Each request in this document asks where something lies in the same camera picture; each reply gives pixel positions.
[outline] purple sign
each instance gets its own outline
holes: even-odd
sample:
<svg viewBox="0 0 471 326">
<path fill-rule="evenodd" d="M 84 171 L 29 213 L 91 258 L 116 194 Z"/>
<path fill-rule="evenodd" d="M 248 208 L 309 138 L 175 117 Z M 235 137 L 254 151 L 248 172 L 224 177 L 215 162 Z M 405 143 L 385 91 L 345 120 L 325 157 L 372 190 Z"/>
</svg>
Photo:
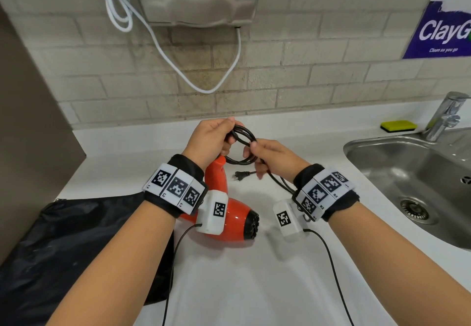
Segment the purple sign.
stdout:
<svg viewBox="0 0 471 326">
<path fill-rule="evenodd" d="M 405 59 L 471 56 L 471 0 L 430 0 Z"/>
</svg>

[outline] white power cord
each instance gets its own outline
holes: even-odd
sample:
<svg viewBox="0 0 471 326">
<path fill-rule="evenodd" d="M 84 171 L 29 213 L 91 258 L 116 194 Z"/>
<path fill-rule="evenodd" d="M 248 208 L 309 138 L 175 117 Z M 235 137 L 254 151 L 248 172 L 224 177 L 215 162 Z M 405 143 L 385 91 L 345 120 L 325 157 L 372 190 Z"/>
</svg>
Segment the white power cord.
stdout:
<svg viewBox="0 0 471 326">
<path fill-rule="evenodd" d="M 150 33 L 150 36 L 152 37 L 152 40 L 154 42 L 154 44 L 156 45 L 156 48 L 157 50 L 159 51 L 159 53 L 162 55 L 163 59 L 170 65 L 170 67 L 172 67 L 174 69 L 175 72 L 178 73 L 178 75 L 180 77 L 182 77 L 182 79 L 188 83 L 188 85 L 193 88 L 195 91 L 198 91 L 200 93 L 204 93 L 204 94 L 211 94 L 211 93 L 214 93 L 215 91 L 217 91 L 220 86 L 224 83 L 224 81 L 226 80 L 227 76 L 229 76 L 229 74 L 233 71 L 234 67 L 236 66 L 237 62 L 239 61 L 239 58 L 240 58 L 240 50 L 241 50 L 241 39 L 240 39 L 240 31 L 239 31 L 239 28 L 237 27 L 236 30 L 237 30 L 237 41 L 238 41 L 238 44 L 239 44 L 239 48 L 237 50 L 237 55 L 236 55 L 236 59 L 234 60 L 232 66 L 229 68 L 229 70 L 227 70 L 226 74 L 222 77 L 222 79 L 220 80 L 220 82 L 213 88 L 213 89 L 210 89 L 210 90 L 204 90 L 204 89 L 201 89 L 201 88 L 198 88 L 197 86 L 195 86 L 193 83 L 190 82 L 190 80 L 188 78 L 186 78 L 186 76 L 178 69 L 177 66 L 174 65 L 174 63 L 172 61 L 170 61 L 170 59 L 167 57 L 167 55 L 162 51 L 162 48 L 160 47 L 159 43 L 157 42 L 157 38 L 156 38 L 156 35 L 154 34 L 154 31 L 151 29 L 151 27 L 149 26 L 149 24 L 146 22 L 146 20 L 144 19 L 144 17 L 131 5 L 131 3 L 129 2 L 129 0 L 118 0 L 118 2 L 121 4 L 122 8 L 124 9 L 124 12 L 125 12 L 125 16 L 124 17 L 121 17 L 117 12 L 116 12 L 116 9 L 115 9 L 115 3 L 113 2 L 113 0 L 105 0 L 105 3 L 106 3 L 106 11 L 108 12 L 108 16 L 110 17 L 110 20 L 111 22 L 113 23 L 113 25 L 118 29 L 120 30 L 121 32 L 130 32 L 132 30 L 132 27 L 133 27 L 133 22 L 132 22 L 132 15 L 136 15 L 136 17 L 142 21 L 142 23 L 144 24 L 145 28 L 147 28 L 147 30 L 149 31 Z M 127 26 L 126 27 L 123 27 L 121 26 L 117 21 L 121 22 L 121 23 L 127 23 Z"/>
</svg>

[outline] chrome faucet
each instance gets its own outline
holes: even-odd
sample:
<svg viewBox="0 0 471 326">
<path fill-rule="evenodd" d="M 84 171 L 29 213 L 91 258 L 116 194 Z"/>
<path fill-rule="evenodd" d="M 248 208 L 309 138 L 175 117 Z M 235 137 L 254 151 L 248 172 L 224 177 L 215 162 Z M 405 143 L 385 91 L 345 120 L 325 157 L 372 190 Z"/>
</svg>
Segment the chrome faucet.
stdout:
<svg viewBox="0 0 471 326">
<path fill-rule="evenodd" d="M 466 93 L 448 92 L 422 133 L 425 141 L 435 142 L 446 128 L 455 127 L 461 120 L 457 114 L 463 103 L 471 98 Z"/>
</svg>

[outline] wristband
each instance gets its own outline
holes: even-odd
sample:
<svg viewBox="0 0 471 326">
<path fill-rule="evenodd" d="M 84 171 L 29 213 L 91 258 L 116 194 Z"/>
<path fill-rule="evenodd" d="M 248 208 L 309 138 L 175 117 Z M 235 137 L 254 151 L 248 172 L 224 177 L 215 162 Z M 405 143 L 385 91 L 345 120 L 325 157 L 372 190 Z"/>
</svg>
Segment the wristband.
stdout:
<svg viewBox="0 0 471 326">
<path fill-rule="evenodd" d="M 322 218 L 327 222 L 336 211 L 350 208 L 360 200 L 351 181 L 318 163 L 303 169 L 295 177 L 294 185 L 298 190 L 292 200 L 313 221 Z"/>
<path fill-rule="evenodd" d="M 203 177 L 204 172 L 197 164 L 183 155 L 174 155 L 145 183 L 144 199 L 175 218 L 182 213 L 192 214 L 208 191 Z"/>
</svg>

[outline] beige tile wall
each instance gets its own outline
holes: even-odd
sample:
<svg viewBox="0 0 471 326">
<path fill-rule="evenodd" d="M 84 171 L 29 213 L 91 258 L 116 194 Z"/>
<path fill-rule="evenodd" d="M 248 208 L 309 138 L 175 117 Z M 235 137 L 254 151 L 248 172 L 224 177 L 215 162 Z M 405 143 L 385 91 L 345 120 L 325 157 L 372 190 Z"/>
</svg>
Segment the beige tile wall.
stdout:
<svg viewBox="0 0 471 326">
<path fill-rule="evenodd" d="M 471 58 L 401 61 L 429 0 L 260 0 L 236 70 L 195 93 L 138 22 L 116 30 L 103 0 L 0 0 L 74 129 L 324 109 L 471 92 Z M 233 28 L 156 28 L 203 89 L 236 54 Z"/>
</svg>

